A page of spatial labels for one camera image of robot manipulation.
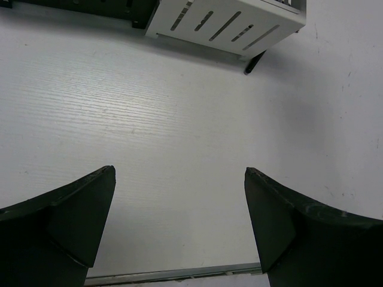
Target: white table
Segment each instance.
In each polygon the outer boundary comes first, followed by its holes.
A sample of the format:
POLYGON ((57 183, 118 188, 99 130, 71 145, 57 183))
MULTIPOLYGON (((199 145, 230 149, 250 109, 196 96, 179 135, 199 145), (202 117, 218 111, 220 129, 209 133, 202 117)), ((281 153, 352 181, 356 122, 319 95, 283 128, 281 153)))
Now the white table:
POLYGON ((308 1, 307 27, 247 77, 229 54, 123 21, 1 9, 0 207, 113 164, 89 276, 258 262, 247 166, 381 218, 382 9, 308 1))

